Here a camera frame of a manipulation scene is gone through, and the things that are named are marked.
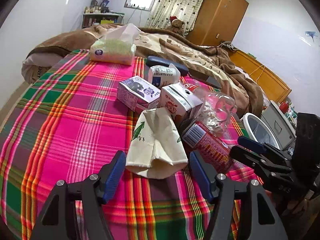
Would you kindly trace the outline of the red drink can front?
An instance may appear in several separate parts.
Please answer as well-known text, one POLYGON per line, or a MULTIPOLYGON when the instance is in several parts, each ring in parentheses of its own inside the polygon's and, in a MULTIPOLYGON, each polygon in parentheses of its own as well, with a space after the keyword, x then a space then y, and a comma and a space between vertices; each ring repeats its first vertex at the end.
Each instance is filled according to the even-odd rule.
POLYGON ((216 169, 227 173, 234 161, 230 157, 229 147, 200 121, 195 121, 182 135, 186 151, 199 151, 203 160, 216 169))

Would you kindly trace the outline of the patterned curtain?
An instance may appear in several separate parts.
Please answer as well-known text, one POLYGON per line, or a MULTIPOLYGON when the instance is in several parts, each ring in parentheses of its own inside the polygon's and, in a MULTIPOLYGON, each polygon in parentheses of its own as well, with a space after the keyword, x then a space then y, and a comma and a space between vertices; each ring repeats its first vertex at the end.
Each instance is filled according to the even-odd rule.
POLYGON ((165 29, 170 25, 170 17, 175 16, 184 22, 183 35, 188 35, 194 28, 203 1, 155 0, 145 26, 165 29))

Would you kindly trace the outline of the brown patterned blanket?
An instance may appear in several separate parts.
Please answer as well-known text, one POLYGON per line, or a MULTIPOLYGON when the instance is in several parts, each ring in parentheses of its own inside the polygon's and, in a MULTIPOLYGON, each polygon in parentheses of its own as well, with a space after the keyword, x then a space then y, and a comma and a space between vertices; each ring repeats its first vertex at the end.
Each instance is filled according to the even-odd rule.
MULTIPOLYGON (((98 38, 119 27, 109 23, 62 33, 42 42, 30 53, 54 53, 65 57, 74 50, 89 49, 98 38)), ((238 117, 245 113, 261 116, 264 99, 260 86, 238 71, 222 48, 203 48, 172 31, 157 28, 142 28, 135 45, 138 57, 160 57, 214 77, 222 92, 235 100, 238 117)))

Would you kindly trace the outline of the clear plastic bottle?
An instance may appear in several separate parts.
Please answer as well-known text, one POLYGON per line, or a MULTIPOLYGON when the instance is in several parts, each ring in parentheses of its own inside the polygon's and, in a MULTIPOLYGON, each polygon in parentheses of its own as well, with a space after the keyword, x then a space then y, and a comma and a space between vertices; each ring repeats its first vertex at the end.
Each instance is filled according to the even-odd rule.
POLYGON ((231 122, 232 115, 238 110, 235 100, 222 92, 207 91, 198 84, 185 83, 184 87, 193 92, 203 102, 195 117, 185 127, 184 132, 199 121, 204 124, 210 133, 222 135, 231 122))

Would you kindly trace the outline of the wooden wardrobe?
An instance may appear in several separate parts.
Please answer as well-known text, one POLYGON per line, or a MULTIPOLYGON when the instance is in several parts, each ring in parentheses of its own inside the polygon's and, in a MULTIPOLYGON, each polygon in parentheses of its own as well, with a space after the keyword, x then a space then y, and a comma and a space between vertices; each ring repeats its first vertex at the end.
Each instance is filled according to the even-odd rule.
POLYGON ((249 3, 246 0, 203 0, 187 40, 199 46, 232 41, 249 3))

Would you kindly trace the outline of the shelf with items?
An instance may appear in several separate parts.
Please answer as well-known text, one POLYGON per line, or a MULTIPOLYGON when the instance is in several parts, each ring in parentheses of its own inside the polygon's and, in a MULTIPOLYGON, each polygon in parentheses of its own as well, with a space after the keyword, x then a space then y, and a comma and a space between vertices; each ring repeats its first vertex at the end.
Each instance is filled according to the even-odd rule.
POLYGON ((125 14, 114 12, 107 5, 107 0, 103 0, 101 5, 98 4, 98 0, 91 0, 90 6, 84 9, 81 28, 89 28, 99 24, 122 23, 125 14))

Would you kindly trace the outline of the white red apple carton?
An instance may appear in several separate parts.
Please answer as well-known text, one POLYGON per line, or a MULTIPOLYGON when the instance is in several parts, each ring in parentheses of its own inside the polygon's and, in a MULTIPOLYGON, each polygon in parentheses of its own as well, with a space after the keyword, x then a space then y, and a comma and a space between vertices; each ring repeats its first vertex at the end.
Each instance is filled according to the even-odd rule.
POLYGON ((203 101, 181 83, 161 88, 158 107, 165 107, 177 128, 197 117, 203 101))

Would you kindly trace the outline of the grey bedside drawer cabinet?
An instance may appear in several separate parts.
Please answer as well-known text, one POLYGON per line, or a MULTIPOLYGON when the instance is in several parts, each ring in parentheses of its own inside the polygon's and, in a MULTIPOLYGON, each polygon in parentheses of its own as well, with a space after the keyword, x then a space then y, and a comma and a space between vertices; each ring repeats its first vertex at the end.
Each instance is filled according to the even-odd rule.
POLYGON ((296 140, 296 132, 274 101, 262 112, 261 119, 275 136, 279 148, 287 149, 296 140))

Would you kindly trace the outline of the purple milk carton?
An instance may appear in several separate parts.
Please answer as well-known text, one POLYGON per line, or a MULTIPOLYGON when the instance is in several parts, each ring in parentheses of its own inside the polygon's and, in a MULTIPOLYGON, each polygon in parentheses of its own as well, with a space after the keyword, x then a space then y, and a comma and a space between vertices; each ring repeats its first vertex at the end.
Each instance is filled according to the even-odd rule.
POLYGON ((161 90, 139 76, 120 81, 117 99, 135 113, 157 108, 161 90))

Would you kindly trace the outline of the beige paper cup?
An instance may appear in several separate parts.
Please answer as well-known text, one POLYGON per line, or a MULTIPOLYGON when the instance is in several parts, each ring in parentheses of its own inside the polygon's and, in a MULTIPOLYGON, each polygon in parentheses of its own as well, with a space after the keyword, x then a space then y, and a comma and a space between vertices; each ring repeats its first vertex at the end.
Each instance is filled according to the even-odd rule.
POLYGON ((187 165, 180 135, 167 108, 142 111, 126 157, 126 169, 148 179, 165 179, 187 165))

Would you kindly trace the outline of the black tablet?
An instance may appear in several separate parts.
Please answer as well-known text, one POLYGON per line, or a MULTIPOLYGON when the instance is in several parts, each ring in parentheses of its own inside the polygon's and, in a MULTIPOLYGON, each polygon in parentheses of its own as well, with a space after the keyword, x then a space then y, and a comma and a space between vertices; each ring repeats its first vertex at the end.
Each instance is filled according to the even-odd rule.
POLYGON ((208 76, 208 77, 205 77, 204 79, 203 78, 200 78, 198 76, 194 76, 194 75, 191 75, 190 73, 188 74, 192 79, 194 80, 197 80, 197 81, 201 81, 202 83, 206 84, 206 85, 209 85, 213 88, 216 88, 216 89, 221 89, 221 85, 220 83, 213 77, 211 76, 208 76))

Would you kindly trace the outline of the white trash bin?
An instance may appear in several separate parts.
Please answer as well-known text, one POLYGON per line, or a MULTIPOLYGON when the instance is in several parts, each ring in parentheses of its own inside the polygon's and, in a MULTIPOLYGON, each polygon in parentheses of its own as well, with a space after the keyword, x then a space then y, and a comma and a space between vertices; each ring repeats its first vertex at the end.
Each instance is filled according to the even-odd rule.
POLYGON ((259 117, 252 113, 246 113, 240 121, 244 125, 250 139, 261 144, 268 143, 280 149, 275 136, 259 117))

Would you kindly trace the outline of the tissue pack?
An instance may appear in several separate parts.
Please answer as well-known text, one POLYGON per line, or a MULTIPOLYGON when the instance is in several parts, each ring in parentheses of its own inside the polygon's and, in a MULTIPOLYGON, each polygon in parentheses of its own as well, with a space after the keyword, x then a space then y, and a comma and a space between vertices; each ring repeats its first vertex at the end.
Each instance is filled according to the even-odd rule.
POLYGON ((91 45, 89 56, 92 61, 131 65, 136 53, 135 39, 140 29, 129 23, 108 30, 91 45))

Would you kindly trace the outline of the pink plaid tablecloth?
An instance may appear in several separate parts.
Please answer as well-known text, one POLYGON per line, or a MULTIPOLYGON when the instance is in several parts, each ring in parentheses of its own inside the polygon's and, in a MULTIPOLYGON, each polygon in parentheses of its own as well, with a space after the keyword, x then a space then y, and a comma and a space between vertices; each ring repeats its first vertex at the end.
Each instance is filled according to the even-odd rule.
MULTIPOLYGON (((31 237, 58 180, 84 180, 129 149, 138 115, 117 88, 144 69, 141 57, 122 66, 76 50, 22 96, 1 131, 1 217, 16 239, 31 237)), ((115 239, 203 239, 212 209, 188 167, 164 180, 125 171, 103 206, 115 239)))

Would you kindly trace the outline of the wooden headboard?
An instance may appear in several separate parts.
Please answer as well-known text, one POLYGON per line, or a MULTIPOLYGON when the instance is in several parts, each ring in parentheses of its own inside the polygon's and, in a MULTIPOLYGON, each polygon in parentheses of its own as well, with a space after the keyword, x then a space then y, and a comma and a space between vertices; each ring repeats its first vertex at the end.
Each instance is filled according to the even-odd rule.
POLYGON ((269 100, 282 103, 291 93, 292 89, 278 75, 253 57, 241 50, 227 51, 231 61, 263 89, 269 100))

